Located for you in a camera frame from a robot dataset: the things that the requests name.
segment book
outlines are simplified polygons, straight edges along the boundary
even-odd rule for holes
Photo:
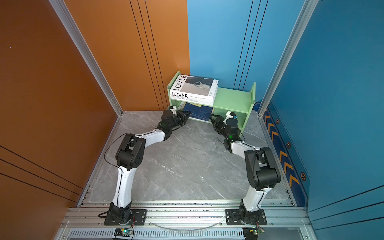
[[[185,103],[183,110],[185,111],[191,111],[191,116],[189,118],[209,122],[211,113],[213,112],[213,107],[208,106],[196,106],[191,103]]]
[[[173,83],[169,94],[171,99],[184,98],[213,103],[217,92],[218,80],[188,75],[179,75]]]
[[[197,104],[202,104],[202,105],[209,105],[213,106],[214,102],[207,102],[207,101],[202,101],[202,100],[196,100],[196,99],[187,99],[187,98],[181,98],[181,97],[176,97],[176,96],[171,96],[171,99],[173,100],[178,100],[178,101],[188,101],[192,103],[197,103]]]

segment metal extrusion profile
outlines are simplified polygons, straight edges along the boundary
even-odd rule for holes
[[[132,201],[134,208],[147,207],[239,207],[240,199],[235,200],[157,200],[157,201]],[[110,202],[87,202],[83,201],[81,207],[109,207]],[[265,199],[263,207],[293,207],[292,200],[286,199]]]
[[[118,116],[122,115],[122,108],[113,93],[111,87],[109,86],[107,79],[100,69],[96,59],[94,58],[91,50],[89,49],[87,42],[85,41],[83,35],[81,34],[79,28],[76,25],[71,13],[69,12],[67,6],[65,5],[64,0],[49,0],[53,9],[55,10],[57,16],[60,18],[65,29],[67,30],[69,36],[72,38],[72,41],[75,43],[77,49],[82,55],[84,61],[91,70],[93,76],[95,77],[97,83],[99,83],[100,88],[103,90],[105,96],[107,97],[109,103],[115,110]]]
[[[107,151],[107,148],[113,142],[113,138],[114,138],[114,136],[115,136],[115,134],[116,134],[116,132],[118,130],[118,127],[120,125],[121,119],[122,119],[122,116],[118,116],[117,117],[116,122],[115,122],[115,124],[114,124],[114,126],[113,126],[113,128],[111,130],[111,133],[108,136],[107,142],[105,143],[105,145],[103,147],[103,150],[101,151],[101,154],[99,156],[99,159],[97,160],[97,162],[95,164],[95,167],[92,170],[91,176],[89,177],[88,182],[85,185],[85,188],[84,188],[84,190],[83,190],[83,192],[82,192],[82,194],[80,196],[80,199],[77,202],[77,205],[76,205],[77,207],[81,207],[81,205],[84,202],[84,199],[86,199],[87,196],[89,195],[89,189],[92,186],[92,184],[94,183],[95,178],[97,176],[97,173],[100,171],[101,164],[102,164],[102,162],[104,160],[105,151]]]
[[[265,216],[270,227],[311,227],[309,218],[302,207],[265,207]],[[104,219],[98,214],[108,211],[107,207],[69,208],[61,223],[61,228],[106,228]],[[223,207],[162,207],[147,208],[144,226],[139,228],[229,228],[243,225],[227,225],[227,216]]]
[[[271,82],[268,85],[268,88],[263,97],[263,101],[259,107],[259,116],[263,116],[264,112],[272,99],[273,94],[279,82],[284,74],[285,69],[288,66],[289,61],[293,55],[293,52],[296,49],[297,44],[300,41],[301,36],[312,16],[314,9],[316,8],[317,2],[319,0],[306,0],[301,8],[299,17],[296,20],[296,23],[292,29],[291,35],[289,36],[288,42],[284,48],[283,54],[281,55],[280,61],[277,64],[276,70],[272,76]]]
[[[273,145],[273,142],[272,142],[271,138],[269,137],[268,129],[267,129],[265,123],[264,123],[263,117],[259,116],[258,119],[259,119],[260,125],[262,126],[263,133],[266,136],[265,139],[266,139],[266,142],[268,144],[268,147],[270,149],[272,149],[272,153],[273,153],[274,159],[275,159],[275,161],[276,161],[276,163],[278,165],[278,168],[279,168],[279,171],[280,171],[280,175],[281,175],[281,182],[284,184],[285,188],[287,189],[288,194],[289,194],[289,196],[290,196],[290,198],[292,200],[292,203],[294,204],[294,206],[297,206],[297,203],[296,203],[295,197],[293,196],[291,187],[289,186],[289,183],[288,183],[288,181],[286,179],[283,167],[280,164],[279,157],[278,157],[278,155],[276,153],[276,150],[275,150],[275,146]]]

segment black mounting plate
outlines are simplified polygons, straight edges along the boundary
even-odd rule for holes
[[[135,226],[143,226],[145,219],[147,218],[147,210],[146,209],[131,209],[132,214],[135,216]],[[129,223],[125,224],[126,226],[130,226],[133,224],[133,220],[131,219]],[[119,225],[113,218],[107,217],[104,221],[105,226],[117,226]]]
[[[245,225],[241,222],[239,209],[226,209],[225,216],[227,218],[227,225]],[[249,225],[266,225],[266,217],[263,209],[259,209],[256,219]]]

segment gray marble floor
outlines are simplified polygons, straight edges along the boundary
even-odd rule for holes
[[[160,111],[124,112],[115,138],[128,132],[153,130],[161,114]],[[255,112],[249,118],[244,137],[253,146],[267,146]],[[117,140],[106,155],[113,164],[120,142]],[[116,167],[103,162],[88,201],[111,202],[117,174]],[[132,200],[242,199],[248,187],[244,160],[224,148],[211,124],[189,120],[167,141],[145,149],[143,162],[134,177]],[[279,183],[266,198],[285,199],[288,193]]]

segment wall panel groove line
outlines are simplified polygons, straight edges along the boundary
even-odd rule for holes
[[[361,193],[359,193],[359,194],[356,194],[356,195],[353,195],[353,196],[350,196],[350,197],[347,197],[347,198],[341,199],[341,200],[339,200],[339,201],[333,202],[333,203],[331,203],[331,204],[327,204],[327,205],[325,205],[325,206],[322,206],[322,207],[319,207],[319,208],[313,209],[313,210],[311,210],[311,211],[308,211],[308,212],[313,212],[313,211],[316,211],[316,210],[322,209],[323,207],[328,207],[328,206],[330,206],[330,205],[332,205],[332,204],[335,204],[335,203],[338,203],[338,202],[342,202],[342,201],[344,201],[344,200],[347,200],[347,199],[350,199],[350,198],[356,197],[356,196],[358,196],[358,195],[361,195],[361,194],[364,194],[364,193],[367,193],[367,192],[370,192],[370,191],[376,190],[376,189],[378,189],[378,188],[381,188],[381,187],[384,187],[384,185],[381,185],[381,186],[378,186],[378,187],[375,187],[375,188],[369,189],[369,190],[367,190],[367,191],[365,191],[365,192],[361,192]]]
[[[77,194],[77,195],[80,196],[80,194],[78,194],[77,192],[74,192],[74,191],[71,191],[71,190],[69,190],[69,189],[67,189],[67,188],[65,188],[65,187],[62,187],[62,186],[60,186],[60,185],[58,185],[58,184],[56,184],[56,183],[54,183],[54,182],[51,182],[51,181],[49,181],[49,180],[47,180],[47,179],[45,179],[45,178],[43,178],[43,177],[40,177],[40,176],[38,176],[38,175],[36,175],[36,174],[34,174],[34,173],[31,173],[31,172],[29,172],[29,171],[27,171],[27,170],[25,170],[25,169],[23,169],[23,168],[21,168],[21,167],[18,167],[18,166],[14,165],[14,164],[12,164],[12,163],[10,163],[10,162],[7,162],[7,161],[5,161],[5,160],[3,160],[3,159],[1,159],[1,158],[0,158],[0,160],[3,161],[3,162],[5,162],[5,163],[8,163],[9,165],[12,165],[12,166],[14,166],[14,167],[17,167],[18,169],[21,169],[21,170],[23,170],[23,171],[25,171],[25,172],[27,172],[27,173],[30,173],[30,174],[32,174],[32,175],[38,177],[38,178],[41,178],[41,179],[43,179],[43,180],[45,180],[45,181],[47,181],[47,182],[50,182],[50,183],[52,183],[52,184],[54,184],[54,185],[56,185],[56,186],[58,186],[58,187],[61,187],[61,188],[65,189],[65,190],[68,190],[68,191],[73,192],[73,193],[75,193],[75,194]]]
[[[362,221],[357,221],[357,222],[350,222],[350,223],[345,223],[345,224],[340,224],[340,225],[335,225],[335,226],[330,226],[330,227],[323,227],[323,228],[318,228],[318,229],[314,229],[314,230],[316,231],[316,230],[332,228],[332,227],[339,227],[339,226],[344,226],[344,225],[349,225],[349,224],[354,224],[354,223],[368,222],[368,221],[373,221],[373,220],[382,219],[382,218],[384,218],[384,217],[377,217],[377,218],[372,218],[372,219],[367,219],[367,220],[362,220]]]
[[[40,190],[43,190],[43,191],[45,191],[45,192],[49,192],[49,193],[51,193],[51,194],[53,194],[53,195],[62,197],[62,198],[64,198],[64,199],[67,199],[67,200],[69,200],[69,201],[71,201],[71,202],[76,203],[76,201],[74,201],[74,200],[68,199],[68,198],[63,197],[63,196],[60,196],[60,195],[58,195],[58,194],[56,194],[56,193],[53,193],[53,192],[47,191],[47,190],[45,190],[45,189],[39,188],[39,187],[37,187],[37,186],[35,186],[35,185],[32,185],[32,184],[29,184],[29,183],[27,183],[27,182],[23,182],[23,181],[21,181],[21,180],[19,180],[19,179],[16,179],[16,178],[14,178],[14,177],[8,176],[8,175],[6,175],[6,174],[4,174],[4,173],[1,173],[1,172],[0,172],[0,174],[3,175],[3,176],[9,177],[9,178],[11,178],[11,179],[14,179],[14,180],[16,180],[16,181],[25,183],[25,184],[27,184],[27,185],[29,185],[29,186],[35,187],[35,188],[40,189]]]
[[[384,203],[384,201],[382,201],[382,202],[378,202],[378,203],[375,203],[375,204],[370,204],[370,205],[367,205],[367,206],[364,206],[364,207],[358,207],[358,208],[356,208],[356,209],[351,209],[351,210],[348,210],[348,211],[345,211],[345,212],[341,212],[341,213],[338,213],[338,214],[333,214],[333,215],[330,215],[330,216],[326,216],[326,217],[318,218],[318,219],[315,219],[315,220],[311,220],[311,222],[313,222],[313,221],[317,221],[317,220],[320,220],[320,219],[325,219],[325,218],[327,218],[327,217],[333,217],[333,216],[336,216],[336,215],[344,214],[344,213],[347,213],[347,212],[352,212],[352,211],[359,210],[359,209],[363,209],[363,208],[366,208],[366,207],[375,206],[375,205],[382,204],[382,203]]]
[[[49,171],[48,169],[45,169],[45,168],[43,168],[42,166],[40,166],[40,165],[38,165],[38,164],[36,164],[36,163],[34,163],[34,162],[32,162],[32,161],[30,161],[30,160],[26,159],[25,157],[22,157],[22,156],[20,156],[19,154],[15,153],[15,152],[12,152],[12,151],[11,151],[11,150],[9,150],[8,148],[5,148],[5,147],[3,147],[3,146],[1,146],[1,145],[0,145],[0,147],[2,147],[2,148],[4,148],[5,150],[7,150],[7,151],[9,151],[9,152],[11,152],[11,153],[13,153],[13,154],[15,154],[15,155],[17,155],[17,156],[21,157],[22,159],[24,159],[24,160],[26,160],[26,161],[28,161],[28,162],[30,162],[30,163],[32,163],[32,164],[34,164],[34,165],[36,165],[36,166],[40,167],[40,168],[42,168],[42,169],[46,170],[47,172],[49,172],[49,173],[52,173],[53,175],[55,175],[55,176],[57,176],[57,177],[59,177],[59,178],[61,178],[61,179],[65,180],[65,181],[67,181],[67,182],[69,182],[69,183],[71,183],[71,184],[73,184],[73,185],[75,185],[75,186],[77,186],[77,187],[79,187],[79,188],[83,189],[83,188],[82,188],[82,187],[80,187],[79,185],[76,185],[76,184],[74,184],[73,182],[70,182],[70,181],[66,180],[65,178],[63,178],[63,177],[60,177],[59,175],[57,175],[57,174],[55,174],[55,173],[53,173],[53,172]]]
[[[155,92],[155,96],[156,96],[156,100],[157,100],[157,106],[159,107],[159,111],[161,111],[161,108],[160,108],[160,105],[159,105],[159,99],[157,98],[157,94],[156,94],[156,90],[155,90],[155,85],[153,84],[153,79],[152,79],[151,71],[149,70],[149,65],[148,65],[147,56],[145,55],[144,45],[143,45],[143,42],[142,42],[142,40],[141,40],[140,31],[139,31],[139,26],[137,25],[136,16],[135,16],[135,12],[133,11],[133,7],[132,7],[132,2],[131,2],[131,0],[129,0],[129,3],[130,3],[130,5],[131,5],[131,9],[132,9],[132,13],[133,13],[133,18],[135,19],[137,32],[138,32],[138,34],[139,34],[139,38],[140,38],[140,42],[141,42],[141,47],[143,48],[143,52],[144,52],[144,57],[145,57],[145,60],[146,60],[146,62],[147,62],[147,67],[148,67],[149,75],[150,75],[150,77],[151,77],[151,81],[152,81],[153,91]]]
[[[161,105],[164,107],[163,97],[161,96],[161,90],[160,90],[160,85],[159,85],[159,79],[157,78],[157,73],[156,73],[156,69],[155,69],[155,64],[154,64],[154,62],[153,62],[153,56],[152,56],[152,52],[151,52],[151,47],[149,46],[149,40],[148,40],[147,30],[145,29],[144,19],[143,19],[143,15],[142,15],[142,12],[141,12],[141,8],[140,8],[139,0],[137,0],[137,5],[139,6],[139,11],[140,11],[140,16],[141,16],[141,21],[142,21],[142,23],[143,23],[144,33],[145,33],[145,37],[146,37],[146,39],[147,39],[147,44],[148,44],[148,49],[149,49],[149,55],[151,56],[152,66],[153,66],[153,70],[154,70],[154,72],[155,72],[155,77],[156,77],[156,82],[157,82],[157,87],[159,88],[159,94],[160,94],[160,98],[161,98]]]
[[[253,48],[253,52],[252,52],[252,56],[251,56],[251,61],[249,62],[248,71],[247,71],[247,75],[245,76],[245,80],[244,80],[244,85],[243,85],[243,89],[242,89],[242,91],[244,91],[245,82],[247,81],[249,68],[251,67],[253,54],[255,53],[255,48],[256,48],[257,40],[259,39],[260,29],[262,28],[263,19],[264,19],[264,15],[265,15],[265,10],[266,10],[266,7],[268,6],[268,1],[269,1],[269,0],[267,0],[266,5],[265,5],[265,9],[264,9],[264,14],[263,14],[262,22],[260,23],[259,32],[257,33],[256,42],[255,42],[255,47]]]
[[[94,58],[91,50],[88,47],[83,35],[81,34],[78,26],[76,25],[72,15],[70,14],[64,0],[49,0],[57,16],[60,18],[62,24],[66,28],[68,34],[72,38],[73,43],[76,45],[78,51],[83,57],[84,61],[88,65],[88,68],[92,72],[94,78],[103,90],[104,95],[108,99],[109,103],[115,110],[116,114],[120,116],[123,112],[119,101],[113,93],[108,81],[106,80],[99,64]]]
[[[253,0],[252,0],[252,4],[251,4],[251,9],[249,10],[249,16],[248,16],[247,27],[245,28],[245,34],[244,34],[244,40],[243,40],[243,46],[241,47],[240,59],[239,59],[239,64],[237,65],[237,71],[236,71],[236,76],[235,76],[235,82],[233,83],[233,89],[235,89],[235,85],[236,85],[237,73],[238,73],[238,71],[239,71],[239,67],[240,67],[241,55],[243,54],[243,48],[244,48],[244,43],[245,43],[245,36],[247,35],[249,19],[251,18],[252,6],[253,6]]]
[[[149,18],[149,13],[148,13],[148,7],[147,7],[147,1],[144,0],[145,3],[145,8],[147,10],[147,16],[148,16],[148,21],[149,21],[149,27],[151,29],[151,35],[152,35],[152,40],[153,40],[153,45],[155,47],[155,54],[156,54],[156,59],[157,59],[157,65],[159,66],[159,72],[160,72],[160,79],[161,79],[161,86],[163,88],[164,96],[167,96],[165,87],[164,87],[164,82],[163,82],[163,76],[161,75],[161,68],[160,68],[160,62],[159,62],[159,56],[157,55],[157,50],[156,50],[156,44],[155,44],[155,38],[153,37],[153,31],[152,31],[152,26],[151,26],[151,19]]]
[[[247,63],[247,58],[248,58],[248,52],[249,52],[249,47],[251,46],[251,42],[252,42],[252,36],[253,36],[253,32],[255,30],[255,25],[256,25],[256,21],[257,21],[257,16],[259,15],[259,10],[260,10],[260,4],[262,3],[262,0],[260,0],[259,2],[259,7],[257,8],[257,13],[256,13],[256,18],[255,18],[255,22],[253,24],[253,29],[252,29],[252,33],[251,33],[251,39],[249,39],[249,44],[248,44],[248,49],[247,49],[247,54],[245,55],[245,61],[244,61],[244,66],[243,66],[243,70],[241,72],[241,77],[240,77],[240,82],[239,82],[239,87],[237,88],[237,90],[240,89],[240,84],[241,84],[241,79],[243,78],[243,73],[244,73],[244,68],[245,68],[245,64]]]

